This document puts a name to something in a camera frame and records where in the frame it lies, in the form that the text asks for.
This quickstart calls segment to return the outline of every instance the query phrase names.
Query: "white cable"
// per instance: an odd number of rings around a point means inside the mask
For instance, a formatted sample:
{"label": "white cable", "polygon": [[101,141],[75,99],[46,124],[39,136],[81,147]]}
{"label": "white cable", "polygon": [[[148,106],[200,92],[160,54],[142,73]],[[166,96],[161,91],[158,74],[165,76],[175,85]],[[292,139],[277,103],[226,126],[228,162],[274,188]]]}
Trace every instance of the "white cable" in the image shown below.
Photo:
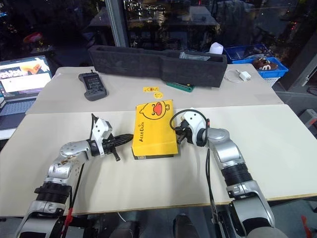
{"label": "white cable", "polygon": [[123,219],[123,217],[120,215],[120,213],[119,213],[119,212],[117,212],[117,213],[118,213],[119,217],[120,217],[124,222],[126,222],[126,220]]}
{"label": "white cable", "polygon": [[[228,78],[227,75],[226,75],[227,73],[235,73],[235,74],[237,74],[238,75],[238,77],[237,77],[238,79],[234,80],[234,79]],[[232,83],[241,83],[241,82],[243,82],[243,80],[239,77],[240,73],[241,73],[241,71],[233,68],[233,69],[227,70],[224,73],[224,78],[227,79],[228,81],[232,82]]]}

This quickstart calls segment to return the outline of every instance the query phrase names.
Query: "white charger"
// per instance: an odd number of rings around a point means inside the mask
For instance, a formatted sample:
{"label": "white charger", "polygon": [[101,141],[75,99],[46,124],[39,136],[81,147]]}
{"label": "white charger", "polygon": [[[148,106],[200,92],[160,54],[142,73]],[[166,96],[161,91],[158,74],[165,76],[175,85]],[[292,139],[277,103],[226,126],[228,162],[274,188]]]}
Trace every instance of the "white charger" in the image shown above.
{"label": "white charger", "polygon": [[[235,79],[234,78],[228,78],[228,76],[226,75],[227,73],[236,74]],[[224,78],[227,79],[228,81],[232,82],[232,83],[240,83],[240,82],[250,81],[251,80],[251,75],[247,71],[241,72],[241,71],[239,71],[239,70],[234,68],[234,69],[230,69],[230,70],[226,71],[226,73],[224,74]]]}
{"label": "white charger", "polygon": [[249,81],[251,79],[251,75],[247,71],[243,71],[239,74],[239,78],[243,81]]}

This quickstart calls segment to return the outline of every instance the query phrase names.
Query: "laptop screen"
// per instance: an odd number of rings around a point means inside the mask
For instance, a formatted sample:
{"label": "laptop screen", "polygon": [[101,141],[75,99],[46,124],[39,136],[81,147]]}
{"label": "laptop screen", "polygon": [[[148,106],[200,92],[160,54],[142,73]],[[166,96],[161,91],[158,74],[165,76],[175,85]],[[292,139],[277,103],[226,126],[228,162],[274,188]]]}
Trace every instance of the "laptop screen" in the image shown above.
{"label": "laptop screen", "polygon": [[51,78],[45,56],[0,62],[0,90],[6,100],[36,96]]}

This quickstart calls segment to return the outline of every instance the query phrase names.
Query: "handheld device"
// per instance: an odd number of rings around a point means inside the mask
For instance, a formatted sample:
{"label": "handheld device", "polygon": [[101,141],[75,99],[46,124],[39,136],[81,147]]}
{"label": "handheld device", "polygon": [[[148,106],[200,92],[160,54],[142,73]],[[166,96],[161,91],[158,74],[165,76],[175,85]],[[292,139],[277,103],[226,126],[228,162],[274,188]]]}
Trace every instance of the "handheld device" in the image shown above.
{"label": "handheld device", "polygon": [[107,96],[107,91],[97,73],[81,73],[78,75],[80,81],[85,85],[85,97],[89,101],[95,101]]}

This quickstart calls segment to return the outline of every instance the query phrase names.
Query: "laptop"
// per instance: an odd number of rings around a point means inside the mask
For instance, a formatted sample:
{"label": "laptop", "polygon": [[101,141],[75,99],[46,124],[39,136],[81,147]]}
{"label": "laptop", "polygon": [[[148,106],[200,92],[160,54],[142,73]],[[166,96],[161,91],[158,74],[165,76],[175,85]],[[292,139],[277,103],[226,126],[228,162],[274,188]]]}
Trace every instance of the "laptop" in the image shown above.
{"label": "laptop", "polygon": [[0,130],[20,124],[51,78],[45,56],[0,62]]}

